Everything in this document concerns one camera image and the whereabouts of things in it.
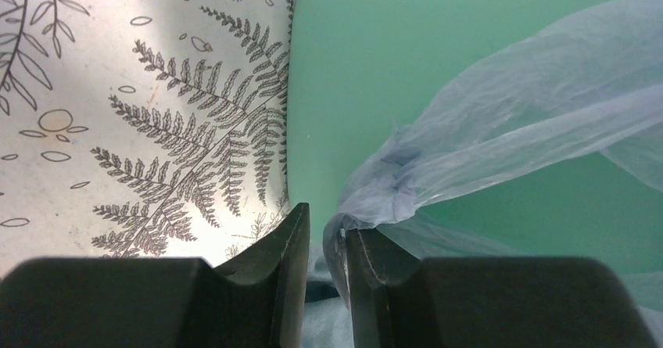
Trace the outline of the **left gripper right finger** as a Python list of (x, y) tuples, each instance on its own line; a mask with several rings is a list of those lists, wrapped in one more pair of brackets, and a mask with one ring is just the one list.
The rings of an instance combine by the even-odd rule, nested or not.
[(376, 230), (346, 236), (357, 347), (653, 347), (615, 274), (578, 257), (419, 260)]

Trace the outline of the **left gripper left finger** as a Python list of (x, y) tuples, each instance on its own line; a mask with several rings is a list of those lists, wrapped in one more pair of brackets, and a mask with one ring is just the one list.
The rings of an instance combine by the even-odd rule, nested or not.
[(55, 258), (1, 283), (4, 347), (297, 347), (310, 209), (211, 267), (200, 258)]

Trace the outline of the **green plastic trash bin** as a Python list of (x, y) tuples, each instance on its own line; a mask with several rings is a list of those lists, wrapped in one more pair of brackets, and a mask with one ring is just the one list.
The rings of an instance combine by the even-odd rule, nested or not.
[[(480, 59), (609, 0), (296, 0), (288, 193), (321, 243), (349, 176)], [(594, 154), (429, 206), (445, 228), (535, 255), (662, 268), (662, 195)]]

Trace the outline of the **light blue plastic trash bag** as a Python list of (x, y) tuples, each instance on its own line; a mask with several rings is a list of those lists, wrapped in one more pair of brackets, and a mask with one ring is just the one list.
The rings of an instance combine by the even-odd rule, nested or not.
[[(480, 60), (370, 156), (323, 234), (346, 308), (349, 232), (379, 231), (419, 260), (534, 257), (422, 208), (592, 153), (661, 189), (662, 0), (595, 5)], [(661, 346), (661, 272), (615, 276)]]

